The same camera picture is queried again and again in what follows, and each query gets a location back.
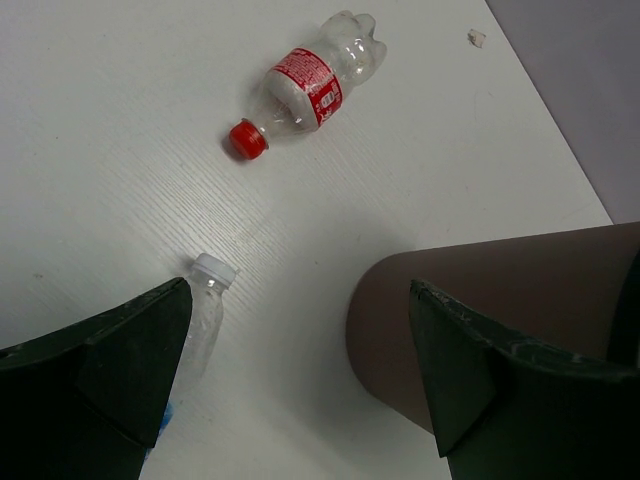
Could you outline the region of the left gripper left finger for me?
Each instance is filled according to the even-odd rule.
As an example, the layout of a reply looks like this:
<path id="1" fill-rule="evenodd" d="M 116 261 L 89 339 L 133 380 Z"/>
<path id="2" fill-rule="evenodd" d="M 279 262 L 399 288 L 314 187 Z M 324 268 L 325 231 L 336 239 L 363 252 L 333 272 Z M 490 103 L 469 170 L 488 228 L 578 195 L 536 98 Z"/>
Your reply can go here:
<path id="1" fill-rule="evenodd" d="M 2 350 L 2 478 L 138 478 L 163 424 L 191 313 L 191 288 L 176 277 Z"/>

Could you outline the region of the blue label water bottle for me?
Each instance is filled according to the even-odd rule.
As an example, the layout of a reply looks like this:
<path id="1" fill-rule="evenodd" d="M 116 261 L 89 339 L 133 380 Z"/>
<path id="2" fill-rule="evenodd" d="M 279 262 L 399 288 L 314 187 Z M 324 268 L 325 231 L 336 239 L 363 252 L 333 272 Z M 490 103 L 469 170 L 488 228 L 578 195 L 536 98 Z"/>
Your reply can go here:
<path id="1" fill-rule="evenodd" d="M 233 267 L 208 253 L 200 253 L 191 265 L 186 277 L 192 298 L 189 328 L 158 436 L 206 372 L 224 317 L 222 296 L 235 277 Z"/>

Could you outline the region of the clear bottle red label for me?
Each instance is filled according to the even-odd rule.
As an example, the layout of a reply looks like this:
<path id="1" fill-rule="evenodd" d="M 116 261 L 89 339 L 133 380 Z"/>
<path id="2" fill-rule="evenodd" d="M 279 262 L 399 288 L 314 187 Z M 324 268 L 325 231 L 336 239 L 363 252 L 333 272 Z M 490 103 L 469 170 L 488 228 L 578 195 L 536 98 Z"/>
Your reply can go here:
<path id="1" fill-rule="evenodd" d="M 239 156 L 254 160 L 276 140 L 320 129 L 385 60 L 375 28 L 372 15 L 341 11 L 273 65 L 250 111 L 229 131 Z"/>

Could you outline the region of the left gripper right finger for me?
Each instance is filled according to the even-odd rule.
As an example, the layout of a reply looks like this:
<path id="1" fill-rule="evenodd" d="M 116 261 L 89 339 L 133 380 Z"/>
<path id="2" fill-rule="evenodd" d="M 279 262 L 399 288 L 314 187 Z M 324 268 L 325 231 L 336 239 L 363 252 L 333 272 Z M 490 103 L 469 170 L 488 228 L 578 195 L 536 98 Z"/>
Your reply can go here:
<path id="1" fill-rule="evenodd" d="M 508 328 L 413 281 L 409 320 L 455 479 L 635 479 L 639 372 Z"/>

